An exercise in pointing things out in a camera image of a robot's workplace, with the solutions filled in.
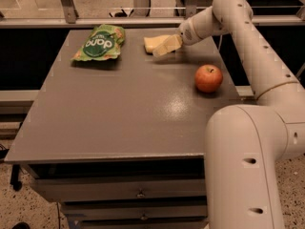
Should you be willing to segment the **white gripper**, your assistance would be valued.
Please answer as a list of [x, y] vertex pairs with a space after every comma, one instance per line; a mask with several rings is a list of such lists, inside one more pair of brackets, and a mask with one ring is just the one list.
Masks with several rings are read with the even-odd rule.
[[179, 49], [183, 43], [191, 46], [200, 41], [200, 37], [195, 32], [193, 19], [191, 17], [179, 25], [178, 31], [180, 35], [174, 34], [169, 36], [152, 51], [152, 55], [154, 57], [160, 57]]

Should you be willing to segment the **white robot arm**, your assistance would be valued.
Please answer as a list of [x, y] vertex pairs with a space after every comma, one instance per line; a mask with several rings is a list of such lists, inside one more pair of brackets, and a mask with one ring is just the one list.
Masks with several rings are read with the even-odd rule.
[[205, 129], [210, 229], [285, 229], [275, 163], [305, 150], [305, 90], [252, 17], [246, 0], [213, 0], [153, 52], [161, 56], [227, 33], [254, 92], [253, 105], [222, 108]]

